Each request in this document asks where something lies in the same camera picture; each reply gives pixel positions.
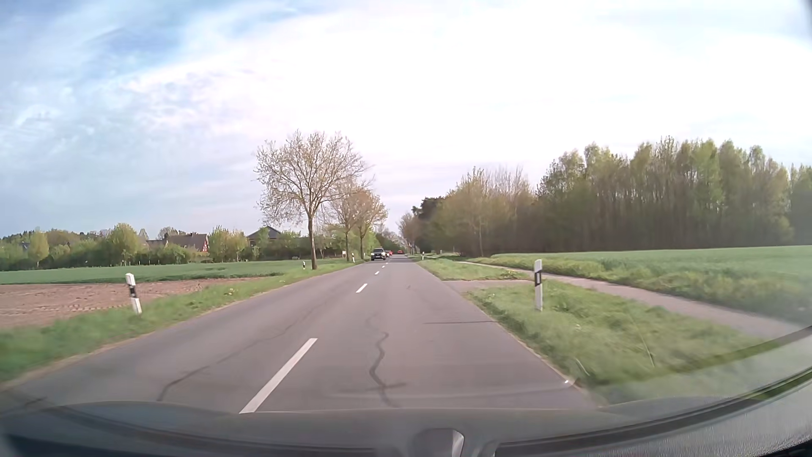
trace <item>oncoming car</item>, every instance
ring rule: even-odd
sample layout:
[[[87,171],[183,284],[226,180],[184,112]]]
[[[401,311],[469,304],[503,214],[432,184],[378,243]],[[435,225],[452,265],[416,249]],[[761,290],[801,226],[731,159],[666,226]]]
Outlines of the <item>oncoming car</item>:
[[[386,260],[387,255],[383,252],[382,247],[376,247],[372,250],[372,255],[370,256],[370,260]]]

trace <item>asphalt road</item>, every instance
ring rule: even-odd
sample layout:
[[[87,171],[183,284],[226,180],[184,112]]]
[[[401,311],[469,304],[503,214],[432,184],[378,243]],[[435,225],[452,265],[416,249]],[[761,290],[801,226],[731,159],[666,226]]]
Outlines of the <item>asphalt road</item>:
[[[397,255],[137,338],[15,392],[56,404],[145,400],[229,412],[594,407],[476,306]]]

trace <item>bare tree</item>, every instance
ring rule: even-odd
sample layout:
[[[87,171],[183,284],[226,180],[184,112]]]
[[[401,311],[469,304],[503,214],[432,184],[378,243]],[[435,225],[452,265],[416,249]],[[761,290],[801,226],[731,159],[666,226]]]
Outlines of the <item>bare tree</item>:
[[[264,186],[259,207],[266,223],[307,220],[310,238],[310,265],[316,264],[313,222],[326,202],[343,197],[342,185],[360,180],[367,166],[340,133],[326,138],[324,133],[304,137],[296,130],[281,146],[273,141],[257,148],[254,171]]]
[[[364,237],[372,227],[386,220],[388,212],[383,206],[381,198],[368,189],[364,189],[357,195],[358,201],[358,237],[361,239],[361,258],[364,258]]]
[[[344,249],[347,251],[346,260],[350,261],[350,232],[358,225],[360,211],[358,194],[362,188],[356,180],[347,180],[339,187],[342,198],[332,200],[327,204],[326,214],[344,234]]]

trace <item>roof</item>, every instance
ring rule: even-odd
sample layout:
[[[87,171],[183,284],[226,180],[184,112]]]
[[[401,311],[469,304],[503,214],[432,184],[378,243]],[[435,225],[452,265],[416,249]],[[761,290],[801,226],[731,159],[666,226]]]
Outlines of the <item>roof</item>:
[[[266,225],[263,228],[268,229],[268,239],[269,240],[275,240],[282,233],[282,232],[279,232],[276,228],[271,227],[270,225]],[[251,233],[246,238],[249,239],[249,240],[256,240],[257,237],[259,236],[259,230],[257,230],[254,233]]]
[[[200,251],[209,250],[209,235],[205,233],[188,233],[186,235],[170,235],[168,242],[181,247],[191,247]]]

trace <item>forest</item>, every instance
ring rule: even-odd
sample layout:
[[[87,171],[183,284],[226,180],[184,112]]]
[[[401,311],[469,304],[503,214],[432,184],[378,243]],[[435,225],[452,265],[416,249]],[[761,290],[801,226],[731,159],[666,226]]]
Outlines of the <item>forest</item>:
[[[729,140],[665,137],[631,157],[593,143],[538,183],[474,168],[398,225],[420,250],[477,256],[810,244],[812,168]]]

